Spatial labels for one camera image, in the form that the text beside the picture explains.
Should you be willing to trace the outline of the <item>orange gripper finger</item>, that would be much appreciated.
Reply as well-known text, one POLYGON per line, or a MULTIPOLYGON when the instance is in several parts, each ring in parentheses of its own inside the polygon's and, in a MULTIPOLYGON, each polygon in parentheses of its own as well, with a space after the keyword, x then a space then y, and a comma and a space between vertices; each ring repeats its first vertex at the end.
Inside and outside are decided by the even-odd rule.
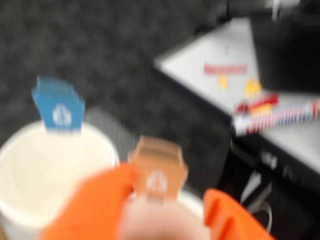
POLYGON ((212 240, 273 240, 265 228, 235 199, 209 188, 203 196, 204 225, 212 240))
POLYGON ((117 240, 137 170, 121 164, 86 180, 41 240, 117 240))

